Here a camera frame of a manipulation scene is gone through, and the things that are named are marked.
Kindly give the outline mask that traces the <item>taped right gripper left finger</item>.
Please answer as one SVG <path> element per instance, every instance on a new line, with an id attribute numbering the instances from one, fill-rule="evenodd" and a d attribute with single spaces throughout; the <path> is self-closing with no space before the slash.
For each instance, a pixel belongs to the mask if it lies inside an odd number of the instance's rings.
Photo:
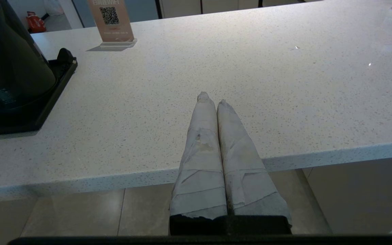
<path id="1" fill-rule="evenodd" d="M 217 218 L 227 213 L 216 107 L 208 94 L 201 92 L 171 194 L 170 216 Z"/>

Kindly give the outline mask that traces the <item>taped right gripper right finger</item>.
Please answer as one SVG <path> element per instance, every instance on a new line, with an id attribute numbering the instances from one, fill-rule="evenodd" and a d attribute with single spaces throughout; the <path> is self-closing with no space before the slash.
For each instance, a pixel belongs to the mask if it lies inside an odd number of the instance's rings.
<path id="1" fill-rule="evenodd" d="M 229 213 L 290 218 L 288 205 L 269 176 L 244 124 L 225 100 L 218 104 L 217 121 Z"/>

